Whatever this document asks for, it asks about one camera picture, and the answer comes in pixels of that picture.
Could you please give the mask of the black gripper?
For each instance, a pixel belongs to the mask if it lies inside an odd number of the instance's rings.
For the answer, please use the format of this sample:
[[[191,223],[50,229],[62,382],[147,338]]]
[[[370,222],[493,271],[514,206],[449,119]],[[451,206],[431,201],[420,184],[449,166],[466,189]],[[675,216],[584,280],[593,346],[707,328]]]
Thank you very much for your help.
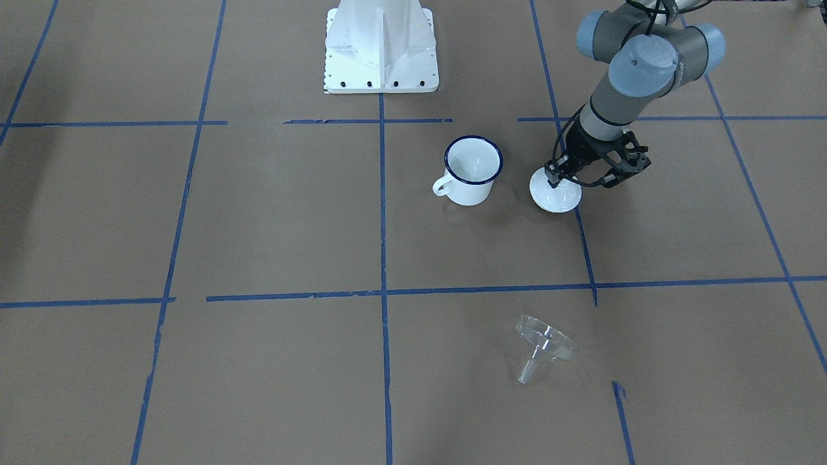
[[[552,157],[544,165],[547,183],[550,188],[560,188],[564,183],[576,185],[576,174],[595,161],[603,161],[607,167],[603,176],[612,172],[611,163],[603,157],[609,153],[609,145],[614,139],[602,140],[590,135],[581,123],[573,123],[565,136],[565,147],[561,156]]]

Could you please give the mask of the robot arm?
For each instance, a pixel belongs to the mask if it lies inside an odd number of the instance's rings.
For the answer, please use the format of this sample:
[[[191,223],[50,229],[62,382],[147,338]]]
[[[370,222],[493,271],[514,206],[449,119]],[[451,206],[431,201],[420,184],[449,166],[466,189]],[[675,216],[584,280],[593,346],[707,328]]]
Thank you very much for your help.
[[[603,161],[608,171],[589,183],[612,188],[649,168],[649,148],[630,130],[646,106],[714,70],[726,38],[712,24],[676,28],[682,15],[706,1],[626,1],[591,12],[579,25],[582,55],[608,65],[589,100],[570,118],[544,167],[547,185],[585,187],[579,171]]]

